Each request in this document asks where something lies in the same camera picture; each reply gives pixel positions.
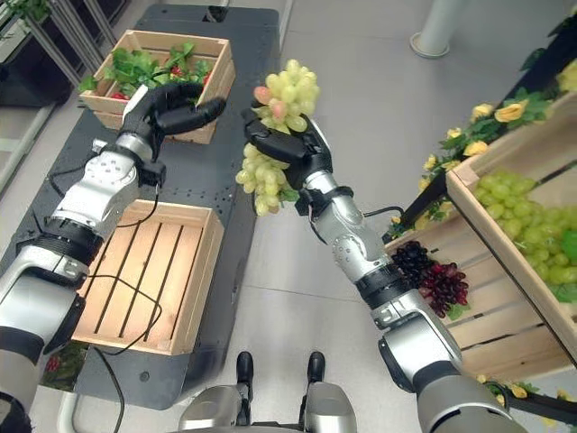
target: white pole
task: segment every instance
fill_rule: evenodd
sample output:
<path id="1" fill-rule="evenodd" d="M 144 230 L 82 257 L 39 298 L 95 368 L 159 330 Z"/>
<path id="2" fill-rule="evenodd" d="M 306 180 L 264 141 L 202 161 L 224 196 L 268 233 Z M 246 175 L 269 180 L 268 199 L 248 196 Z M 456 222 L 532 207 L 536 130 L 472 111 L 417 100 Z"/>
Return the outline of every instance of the white pole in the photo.
<path id="1" fill-rule="evenodd" d="M 410 39 L 413 51 L 427 58 L 441 57 L 449 52 L 449 41 L 470 1 L 435 0 L 423 31 Z"/>

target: grape bunch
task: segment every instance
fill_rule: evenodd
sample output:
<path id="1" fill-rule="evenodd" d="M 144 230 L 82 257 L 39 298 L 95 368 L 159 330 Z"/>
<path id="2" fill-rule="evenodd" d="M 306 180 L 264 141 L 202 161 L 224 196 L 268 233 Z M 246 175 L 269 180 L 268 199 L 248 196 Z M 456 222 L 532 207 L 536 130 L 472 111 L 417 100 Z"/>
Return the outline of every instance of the grape bunch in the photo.
<path id="1" fill-rule="evenodd" d="M 320 93 L 316 74 L 298 61 L 289 60 L 280 74 L 266 77 L 266 86 L 254 89 L 254 98 L 262 106 L 252 110 L 261 122 L 284 134 L 301 133 L 307 121 L 301 114 L 312 115 Z M 287 183 L 283 170 L 289 165 L 259 152 L 252 144 L 244 146 L 243 169 L 236 174 L 236 182 L 244 192 L 254 194 L 254 206 L 259 217 L 279 212 L 283 201 L 295 201 L 298 193 Z"/>
<path id="2" fill-rule="evenodd" d="M 444 318 L 453 305 L 467 303 L 469 285 L 456 263 L 440 264 L 429 259 L 427 249 L 409 241 L 393 254 L 393 262 L 403 271 L 412 287 L 418 287 L 435 314 Z"/>
<path id="3" fill-rule="evenodd" d="M 577 207 L 544 208 L 527 196 L 535 184 L 502 170 L 483 176 L 473 194 L 543 281 L 577 283 L 577 260 L 563 242 L 577 231 Z"/>

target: empty wooden crate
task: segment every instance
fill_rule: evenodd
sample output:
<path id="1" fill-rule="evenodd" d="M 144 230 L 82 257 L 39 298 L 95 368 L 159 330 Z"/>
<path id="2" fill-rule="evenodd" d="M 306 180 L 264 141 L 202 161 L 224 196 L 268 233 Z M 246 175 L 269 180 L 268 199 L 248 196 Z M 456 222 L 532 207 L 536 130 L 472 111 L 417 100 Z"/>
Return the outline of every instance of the empty wooden crate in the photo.
<path id="1" fill-rule="evenodd" d="M 205 60 L 211 67 L 210 77 L 197 102 L 201 104 L 213 97 L 227 98 L 236 74 L 230 42 L 226 39 L 127 30 L 113 50 L 125 48 L 128 51 L 147 51 L 162 65 L 169 58 L 170 48 L 187 42 L 194 44 L 188 66 L 193 69 L 197 60 Z M 115 81 L 105 79 L 105 70 L 112 67 L 112 64 L 111 53 L 94 75 L 98 81 L 96 90 L 84 91 L 80 97 L 105 127 L 118 130 L 122 126 L 122 113 L 128 101 L 111 97 L 119 90 Z M 216 122 L 217 120 L 196 131 L 174 135 L 172 138 L 182 142 L 208 144 L 215 131 Z"/>
<path id="2" fill-rule="evenodd" d="M 163 355 L 192 351 L 223 226 L 212 209 L 164 203 L 130 226 L 152 206 L 139 200 L 128 207 L 101 247 L 90 267 L 96 277 L 80 291 L 87 305 L 73 339 L 126 347 L 142 335 L 132 349 Z"/>

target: robotic hand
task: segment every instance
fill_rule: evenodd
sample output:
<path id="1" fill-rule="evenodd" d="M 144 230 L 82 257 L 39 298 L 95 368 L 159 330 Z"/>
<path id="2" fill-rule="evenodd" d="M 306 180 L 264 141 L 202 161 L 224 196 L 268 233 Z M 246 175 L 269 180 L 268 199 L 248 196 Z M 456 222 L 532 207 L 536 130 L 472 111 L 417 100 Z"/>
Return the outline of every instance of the robotic hand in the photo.
<path id="1" fill-rule="evenodd" d="M 321 131 L 307 119 L 303 133 L 287 135 L 243 113 L 246 138 L 264 154 L 290 163 L 285 170 L 298 191 L 296 208 L 356 286 L 384 331 L 380 354 L 397 386 L 417 394 L 426 432 L 523 432 L 487 389 L 461 375 L 459 346 L 417 288 L 410 288 L 385 254 L 353 202 L 353 191 L 333 178 L 331 153 Z"/>
<path id="2" fill-rule="evenodd" d="M 142 185 L 162 185 L 166 168 L 157 158 L 165 134 L 197 129 L 223 113 L 220 98 L 194 108 L 189 100 L 201 93 L 194 84 L 139 88 L 116 142 L 88 161 L 42 233 L 0 278 L 0 431 L 30 431 L 26 414 L 40 357 L 70 340 L 85 305 L 76 290 L 124 209 Z"/>

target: strawberry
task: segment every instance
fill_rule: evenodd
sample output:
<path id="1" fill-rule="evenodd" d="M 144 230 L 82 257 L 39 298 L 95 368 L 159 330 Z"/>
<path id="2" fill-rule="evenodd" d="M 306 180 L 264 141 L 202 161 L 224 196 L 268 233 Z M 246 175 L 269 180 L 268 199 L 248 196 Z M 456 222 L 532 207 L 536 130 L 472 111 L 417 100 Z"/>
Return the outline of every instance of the strawberry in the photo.
<path id="1" fill-rule="evenodd" d="M 182 77 L 182 70 L 179 68 L 179 65 L 174 65 L 170 68 L 170 73 L 176 75 L 177 77 Z"/>
<path id="2" fill-rule="evenodd" d="M 114 99 L 123 99 L 125 101 L 127 101 L 128 99 L 130 99 L 127 95 L 125 95 L 122 92 L 116 92 L 113 93 L 110 97 L 113 97 Z"/>
<path id="3" fill-rule="evenodd" d="M 209 72 L 205 75 L 205 77 L 203 78 L 203 80 L 202 80 L 202 85 L 203 85 L 203 86 L 206 86 L 206 83 L 207 83 L 208 79 L 210 78 L 210 74 L 211 74 L 212 72 L 213 72 L 212 70 L 209 71 Z"/>

